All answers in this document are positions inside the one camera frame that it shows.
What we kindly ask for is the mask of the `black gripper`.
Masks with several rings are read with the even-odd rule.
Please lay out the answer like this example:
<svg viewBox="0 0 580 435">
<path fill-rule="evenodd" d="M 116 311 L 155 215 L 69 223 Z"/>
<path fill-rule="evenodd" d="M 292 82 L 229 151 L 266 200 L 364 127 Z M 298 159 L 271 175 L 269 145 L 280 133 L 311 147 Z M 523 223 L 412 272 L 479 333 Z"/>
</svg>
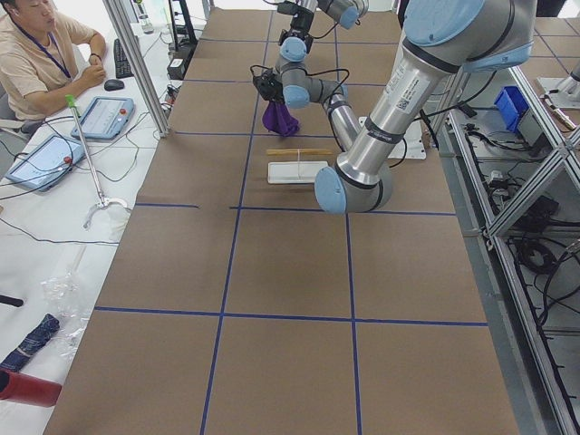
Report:
<svg viewBox="0 0 580 435">
<path fill-rule="evenodd" d="M 254 75 L 253 85 L 261 98 L 266 102 L 284 102 L 283 85 L 277 80 L 273 69 L 266 69 L 259 75 Z"/>
</svg>

